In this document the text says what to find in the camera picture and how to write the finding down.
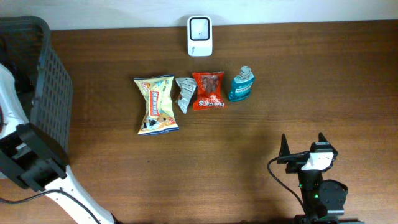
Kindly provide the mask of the blue mouthwash bottle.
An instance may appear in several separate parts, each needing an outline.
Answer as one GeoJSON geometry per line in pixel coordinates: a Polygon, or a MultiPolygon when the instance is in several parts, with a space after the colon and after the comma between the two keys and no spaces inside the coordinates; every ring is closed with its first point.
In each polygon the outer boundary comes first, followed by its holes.
{"type": "Polygon", "coordinates": [[[239,74],[231,82],[229,101],[236,102],[245,100],[251,94],[251,87],[255,82],[255,76],[249,66],[243,66],[239,74]]]}

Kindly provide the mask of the red snack bag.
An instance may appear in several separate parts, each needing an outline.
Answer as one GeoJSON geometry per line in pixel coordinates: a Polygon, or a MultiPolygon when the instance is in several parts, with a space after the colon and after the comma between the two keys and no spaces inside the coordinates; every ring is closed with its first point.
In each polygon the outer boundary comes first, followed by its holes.
{"type": "Polygon", "coordinates": [[[197,83],[197,100],[193,103],[194,111],[227,108],[221,96],[224,72],[193,72],[192,75],[197,83]]]}

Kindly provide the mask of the silver foil packet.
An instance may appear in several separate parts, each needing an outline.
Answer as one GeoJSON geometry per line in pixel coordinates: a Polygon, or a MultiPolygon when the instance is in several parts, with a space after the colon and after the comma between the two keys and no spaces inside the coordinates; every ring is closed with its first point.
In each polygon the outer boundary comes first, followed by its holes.
{"type": "Polygon", "coordinates": [[[180,107],[183,114],[187,113],[190,100],[197,88],[197,83],[194,78],[176,78],[178,87],[180,88],[180,94],[176,100],[176,103],[180,107]]]}

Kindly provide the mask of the yellow chip bag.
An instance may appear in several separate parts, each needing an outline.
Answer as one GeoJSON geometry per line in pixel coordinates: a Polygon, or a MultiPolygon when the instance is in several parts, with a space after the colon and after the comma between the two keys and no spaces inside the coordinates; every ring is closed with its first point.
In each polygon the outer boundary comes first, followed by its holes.
{"type": "Polygon", "coordinates": [[[151,136],[179,130],[170,94],[174,78],[169,74],[134,79],[146,102],[146,113],[138,135],[151,136]]]}

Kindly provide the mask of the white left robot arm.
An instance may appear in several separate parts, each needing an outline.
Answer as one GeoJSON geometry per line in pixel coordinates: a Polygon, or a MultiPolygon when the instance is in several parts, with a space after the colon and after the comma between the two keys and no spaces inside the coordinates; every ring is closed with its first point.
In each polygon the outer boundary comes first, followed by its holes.
{"type": "Polygon", "coordinates": [[[1,66],[1,172],[23,189],[46,196],[77,223],[116,223],[80,185],[62,146],[32,125],[12,72],[1,66]]]}

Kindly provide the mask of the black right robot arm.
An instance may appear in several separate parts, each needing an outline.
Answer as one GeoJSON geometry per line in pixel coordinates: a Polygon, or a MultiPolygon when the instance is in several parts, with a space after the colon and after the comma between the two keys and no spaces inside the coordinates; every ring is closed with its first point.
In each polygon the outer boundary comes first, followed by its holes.
{"type": "Polygon", "coordinates": [[[285,164],[287,174],[297,174],[301,197],[298,199],[303,215],[296,215],[293,223],[298,224],[349,224],[361,223],[358,219],[342,219],[345,214],[348,187],[336,180],[325,180],[323,173],[333,167],[338,151],[322,133],[308,151],[292,154],[286,136],[281,137],[279,156],[274,159],[285,164]]]}

